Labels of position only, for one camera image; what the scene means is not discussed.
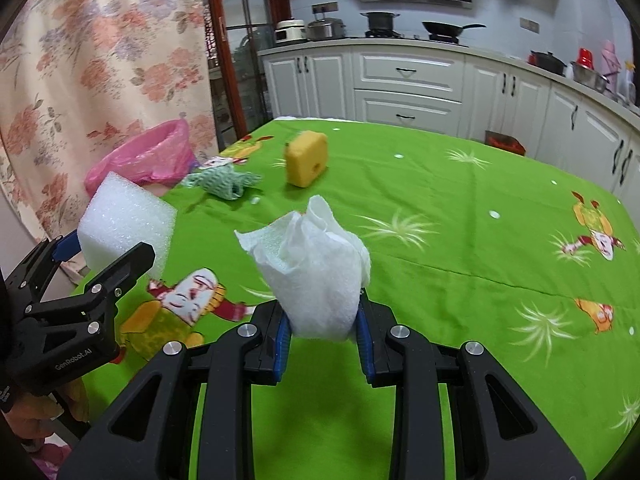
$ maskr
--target table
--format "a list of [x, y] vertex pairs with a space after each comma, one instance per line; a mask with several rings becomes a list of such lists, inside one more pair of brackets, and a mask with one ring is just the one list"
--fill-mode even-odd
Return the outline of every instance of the table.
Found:
[[[328, 169], [308, 189], [286, 184], [282, 160], [303, 130], [329, 137]], [[640, 413], [640, 240], [612, 194], [535, 160], [384, 124], [275, 120], [229, 153], [263, 181], [236, 202], [182, 186], [164, 197], [178, 209], [167, 283], [209, 267], [229, 300], [264, 301], [268, 286], [234, 230], [304, 211], [320, 194], [370, 251], [373, 301], [432, 342], [482, 342], [589, 478], [608, 462]], [[117, 324], [151, 299], [145, 287], [119, 301]], [[209, 314], [195, 329], [211, 342], [231, 326]], [[128, 351], [85, 377], [93, 417], [144, 363]], [[382, 480], [393, 411], [394, 392], [366, 384], [353, 342], [294, 338], [280, 385], [254, 386], [256, 478]]]

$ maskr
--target floral curtain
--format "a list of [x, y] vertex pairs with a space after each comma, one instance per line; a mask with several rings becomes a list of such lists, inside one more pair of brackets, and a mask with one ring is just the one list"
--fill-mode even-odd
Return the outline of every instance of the floral curtain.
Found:
[[29, 0], [0, 94], [0, 187], [36, 240], [77, 227], [87, 171], [146, 128], [183, 117], [199, 158], [218, 150], [202, 0]]

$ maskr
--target yellow sponge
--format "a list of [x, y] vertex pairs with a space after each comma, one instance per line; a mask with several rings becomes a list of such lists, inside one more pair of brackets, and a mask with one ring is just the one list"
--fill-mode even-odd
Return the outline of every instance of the yellow sponge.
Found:
[[325, 170], [328, 157], [325, 134], [302, 132], [284, 150], [287, 182], [308, 187]]

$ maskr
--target pink plastic bag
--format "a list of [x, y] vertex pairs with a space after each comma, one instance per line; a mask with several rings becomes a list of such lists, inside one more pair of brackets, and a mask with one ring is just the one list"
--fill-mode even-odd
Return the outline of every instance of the pink plastic bag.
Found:
[[91, 168], [84, 187], [93, 196], [110, 171], [139, 186], [174, 186], [197, 165], [184, 119], [168, 121], [129, 139]]

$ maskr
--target stainless steel bowl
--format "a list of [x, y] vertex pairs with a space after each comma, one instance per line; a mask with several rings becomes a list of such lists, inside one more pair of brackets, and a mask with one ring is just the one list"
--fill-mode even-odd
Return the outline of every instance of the stainless steel bowl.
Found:
[[595, 70], [578, 65], [575, 61], [572, 61], [571, 65], [574, 67], [575, 82], [588, 86], [592, 90], [604, 94], [607, 84], [609, 83], [609, 80], [606, 77], [600, 75]]
[[306, 38], [311, 41], [341, 40], [344, 36], [344, 22], [338, 18], [323, 18], [306, 26]]

